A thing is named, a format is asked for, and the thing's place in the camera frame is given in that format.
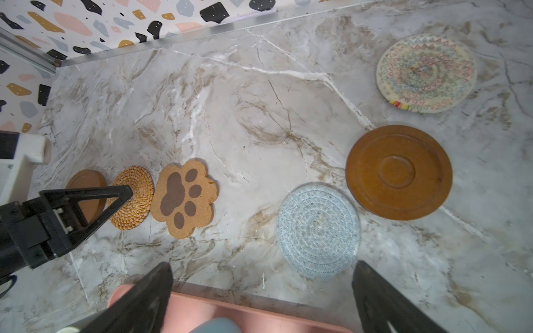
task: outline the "light blue woven coaster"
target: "light blue woven coaster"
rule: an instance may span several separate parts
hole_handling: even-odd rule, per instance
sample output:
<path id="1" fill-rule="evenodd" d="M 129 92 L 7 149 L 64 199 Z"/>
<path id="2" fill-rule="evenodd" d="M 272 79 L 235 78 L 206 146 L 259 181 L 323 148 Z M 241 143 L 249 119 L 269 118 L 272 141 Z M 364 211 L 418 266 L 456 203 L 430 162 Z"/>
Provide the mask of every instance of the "light blue woven coaster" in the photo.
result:
<path id="1" fill-rule="evenodd" d="M 305 185 L 279 210 L 278 242 L 289 264 L 311 279 L 326 280 L 348 267 L 359 247 L 359 218 L 338 191 Z"/>

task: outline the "paw print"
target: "paw print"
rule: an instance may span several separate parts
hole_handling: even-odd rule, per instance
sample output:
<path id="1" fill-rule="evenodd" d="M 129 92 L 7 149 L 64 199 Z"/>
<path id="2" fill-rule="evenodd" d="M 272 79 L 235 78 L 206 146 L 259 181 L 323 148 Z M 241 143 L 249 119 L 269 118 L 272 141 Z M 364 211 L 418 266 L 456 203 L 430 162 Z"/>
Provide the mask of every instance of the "paw print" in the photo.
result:
<path id="1" fill-rule="evenodd" d="M 202 162 L 190 160 L 182 168 L 170 164 L 159 174 L 152 216 L 166 222 L 172 236 L 187 238 L 213 220 L 211 204 L 218 196 L 219 188 Z"/>

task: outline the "metal trim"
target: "metal trim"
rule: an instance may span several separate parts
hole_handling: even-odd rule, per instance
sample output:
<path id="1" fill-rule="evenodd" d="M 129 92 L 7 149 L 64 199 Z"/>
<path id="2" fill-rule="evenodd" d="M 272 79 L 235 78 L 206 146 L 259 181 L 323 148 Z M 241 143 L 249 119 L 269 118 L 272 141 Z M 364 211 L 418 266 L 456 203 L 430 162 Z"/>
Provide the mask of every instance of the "metal trim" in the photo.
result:
<path id="1" fill-rule="evenodd" d="M 0 28 L 0 50 L 12 56 L 16 56 L 20 60 L 37 67 L 40 70 L 55 75 L 56 64 L 58 64 L 56 59 L 27 45 L 2 28 Z"/>
<path id="2" fill-rule="evenodd" d="M 307 15 L 317 14 L 321 12 L 326 12 L 333 9 L 341 9 L 345 7 L 351 7 L 356 5 L 364 5 L 367 3 L 375 2 L 372 1 L 360 1 L 360 0 L 333 0 L 333 1 L 324 1 L 318 4 L 310 6 L 301 6 L 296 8 L 291 8 L 287 10 L 282 10 L 279 12 L 267 13 L 261 16 L 255 16 L 247 19 L 242 19 L 239 21 L 233 21 L 224 23 L 221 25 L 206 27 L 194 31 L 189 31 L 182 33 L 176 36 L 165 37 L 160 39 L 154 39 L 149 42 L 144 42 L 140 44 L 135 44 L 127 47 L 114 48 L 108 51 L 102 51 L 98 53 L 88 54 L 77 56 L 75 58 L 69 58 L 62 62 L 61 66 L 72 66 L 76 64 L 81 64 L 84 62 L 102 60 L 111 58 L 113 56 L 129 54 L 138 51 L 150 50 L 152 48 L 164 47 L 167 45 L 178 44 L 183 42 L 188 42 L 190 40 L 201 39 L 216 36 L 219 34 L 229 33 L 231 31 L 243 30 L 253 27 L 258 27 L 262 25 L 267 25 L 270 23 L 281 22 L 289 19 L 295 19 L 299 17 L 304 17 Z"/>

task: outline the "terrazzo wall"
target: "terrazzo wall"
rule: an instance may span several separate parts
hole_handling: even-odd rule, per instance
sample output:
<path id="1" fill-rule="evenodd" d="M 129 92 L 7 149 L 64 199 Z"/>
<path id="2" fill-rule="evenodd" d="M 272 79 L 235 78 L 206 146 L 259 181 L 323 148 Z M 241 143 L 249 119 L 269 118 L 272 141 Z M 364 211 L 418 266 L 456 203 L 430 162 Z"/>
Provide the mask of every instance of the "terrazzo wall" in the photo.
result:
<path id="1" fill-rule="evenodd" d="M 319 1 L 0 0 L 0 28 L 64 60 Z"/>
<path id="2" fill-rule="evenodd" d="M 36 133 L 54 77 L 0 51 L 0 131 Z"/>

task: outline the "marble tabletop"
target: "marble tabletop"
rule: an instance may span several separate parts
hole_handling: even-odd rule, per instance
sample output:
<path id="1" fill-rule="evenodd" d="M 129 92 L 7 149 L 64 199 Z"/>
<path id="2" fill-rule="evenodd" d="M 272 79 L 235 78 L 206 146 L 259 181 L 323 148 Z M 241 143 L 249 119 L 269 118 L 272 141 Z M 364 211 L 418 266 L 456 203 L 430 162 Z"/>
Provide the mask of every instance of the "marble tabletop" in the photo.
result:
<path id="1" fill-rule="evenodd" d="M 358 210 L 358 258 L 438 324 L 530 331 L 532 32 L 528 0 L 398 0 L 60 68 L 39 131 L 53 142 L 52 162 L 35 170 L 31 196 L 87 168 L 110 182 L 139 165 L 156 182 L 167 164 L 191 158 L 205 162 L 220 195 L 213 222 L 188 239 L 151 215 L 131 231 L 108 222 L 69 255 L 23 269 L 0 300 L 0 330 L 54 332 L 168 261 L 174 291 L 359 332 L 354 264 L 332 280 L 306 279 L 276 240 L 284 197 L 324 182 Z M 452 110 L 402 111 L 376 87 L 381 54 L 417 33 L 475 55 L 476 86 Z M 426 131 L 448 152 L 451 193 L 425 218 L 377 217 L 346 187 L 351 147 L 386 124 Z"/>

